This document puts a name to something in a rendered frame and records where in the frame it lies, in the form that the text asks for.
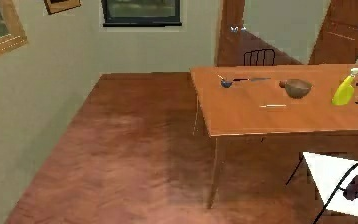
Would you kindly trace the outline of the blue small cup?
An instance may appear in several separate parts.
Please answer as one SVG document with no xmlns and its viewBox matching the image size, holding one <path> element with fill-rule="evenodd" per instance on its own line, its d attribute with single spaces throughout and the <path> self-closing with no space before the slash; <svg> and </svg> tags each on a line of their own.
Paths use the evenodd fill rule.
<svg viewBox="0 0 358 224">
<path fill-rule="evenodd" d="M 222 76 L 219 76 L 219 78 L 221 79 L 221 86 L 224 87 L 224 88 L 230 88 L 233 84 L 232 81 L 228 81 L 226 80 L 224 77 Z"/>
</svg>

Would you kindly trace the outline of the brown wooden table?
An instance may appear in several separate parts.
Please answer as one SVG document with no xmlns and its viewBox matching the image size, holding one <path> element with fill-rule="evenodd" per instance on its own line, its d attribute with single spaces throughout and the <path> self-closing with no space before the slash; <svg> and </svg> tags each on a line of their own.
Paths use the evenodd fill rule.
<svg viewBox="0 0 358 224">
<path fill-rule="evenodd" d="M 211 208 L 219 187 L 226 149 L 224 137 L 293 136 L 303 133 L 358 134 L 358 105 L 334 106 L 331 99 L 339 82 L 350 73 L 346 64 L 196 67 L 190 70 L 197 94 L 197 112 L 204 117 L 208 135 L 215 140 L 212 182 L 207 200 Z M 221 79 L 269 77 L 262 81 Z M 301 79 L 312 84 L 301 99 L 290 98 L 280 81 Z M 285 104 L 283 108 L 260 108 Z"/>
</svg>

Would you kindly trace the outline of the brown wooden door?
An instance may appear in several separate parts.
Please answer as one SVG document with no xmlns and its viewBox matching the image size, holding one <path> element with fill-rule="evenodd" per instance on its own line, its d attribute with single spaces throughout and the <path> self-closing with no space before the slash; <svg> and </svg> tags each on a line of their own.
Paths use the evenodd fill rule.
<svg viewBox="0 0 358 224">
<path fill-rule="evenodd" d="M 248 65 L 244 54 L 254 50 L 271 49 L 275 52 L 275 65 L 298 65 L 299 61 L 256 37 L 248 31 L 232 32 L 231 27 L 243 26 L 245 0 L 220 0 L 216 33 L 215 65 Z"/>
<path fill-rule="evenodd" d="M 355 64 L 358 59 L 358 0 L 331 0 L 309 63 Z"/>
</svg>

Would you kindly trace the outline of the black framed window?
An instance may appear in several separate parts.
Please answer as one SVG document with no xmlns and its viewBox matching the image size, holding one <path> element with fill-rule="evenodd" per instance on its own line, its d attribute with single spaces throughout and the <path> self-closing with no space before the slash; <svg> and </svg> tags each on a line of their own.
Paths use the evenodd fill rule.
<svg viewBox="0 0 358 224">
<path fill-rule="evenodd" d="M 181 26 L 180 0 L 101 0 L 104 27 Z"/>
</svg>

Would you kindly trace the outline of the brown bowl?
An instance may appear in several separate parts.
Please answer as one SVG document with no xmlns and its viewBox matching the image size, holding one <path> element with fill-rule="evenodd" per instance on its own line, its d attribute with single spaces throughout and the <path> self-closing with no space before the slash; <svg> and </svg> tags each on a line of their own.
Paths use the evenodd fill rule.
<svg viewBox="0 0 358 224">
<path fill-rule="evenodd" d="M 305 97 L 312 88 L 312 84 L 301 79 L 288 79 L 279 82 L 279 86 L 285 90 L 286 94 L 293 99 Z"/>
</svg>

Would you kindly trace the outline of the wooden framed picture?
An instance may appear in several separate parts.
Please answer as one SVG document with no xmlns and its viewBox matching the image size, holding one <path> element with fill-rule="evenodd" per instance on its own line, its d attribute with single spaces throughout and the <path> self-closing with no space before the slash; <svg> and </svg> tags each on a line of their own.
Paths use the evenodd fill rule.
<svg viewBox="0 0 358 224">
<path fill-rule="evenodd" d="M 43 0 L 49 15 L 81 6 L 81 0 Z"/>
</svg>

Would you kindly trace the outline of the yellow spray bottle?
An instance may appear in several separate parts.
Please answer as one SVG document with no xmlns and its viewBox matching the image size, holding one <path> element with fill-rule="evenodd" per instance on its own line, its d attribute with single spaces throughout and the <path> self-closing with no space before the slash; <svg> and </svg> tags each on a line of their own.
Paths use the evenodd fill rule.
<svg viewBox="0 0 358 224">
<path fill-rule="evenodd" d="M 358 68 L 351 68 L 350 74 L 340 83 L 335 94 L 333 95 L 331 100 L 333 105 L 343 106 L 349 103 L 354 94 L 354 87 L 352 86 L 352 83 L 357 76 Z"/>
</svg>

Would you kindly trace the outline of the white seat black chair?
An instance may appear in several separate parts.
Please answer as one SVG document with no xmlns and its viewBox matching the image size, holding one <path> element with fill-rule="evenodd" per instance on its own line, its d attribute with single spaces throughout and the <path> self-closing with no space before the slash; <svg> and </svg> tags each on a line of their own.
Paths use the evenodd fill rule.
<svg viewBox="0 0 358 224">
<path fill-rule="evenodd" d="M 311 224 L 317 224 L 325 211 L 358 217 L 358 160 L 303 152 L 286 184 L 305 162 L 323 202 Z"/>
</svg>

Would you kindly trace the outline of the wooden framed window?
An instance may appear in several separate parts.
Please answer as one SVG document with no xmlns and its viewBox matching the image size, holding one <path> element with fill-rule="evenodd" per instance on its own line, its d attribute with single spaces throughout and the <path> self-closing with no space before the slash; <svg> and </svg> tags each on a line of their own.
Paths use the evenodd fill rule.
<svg viewBox="0 0 358 224">
<path fill-rule="evenodd" d="M 0 55 L 27 43 L 13 0 L 0 0 Z"/>
</svg>

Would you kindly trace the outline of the black handled knife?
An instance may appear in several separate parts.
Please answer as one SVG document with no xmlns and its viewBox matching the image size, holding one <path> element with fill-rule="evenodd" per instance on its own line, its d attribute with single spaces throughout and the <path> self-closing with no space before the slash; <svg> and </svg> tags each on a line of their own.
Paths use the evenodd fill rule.
<svg viewBox="0 0 358 224">
<path fill-rule="evenodd" d="M 262 81 L 262 80 L 269 80 L 271 78 L 269 77 L 259 77 L 259 78 L 235 78 L 233 79 L 232 81 L 233 82 L 239 82 L 239 81 L 251 81 L 251 82 L 254 82 L 254 81 Z"/>
</svg>

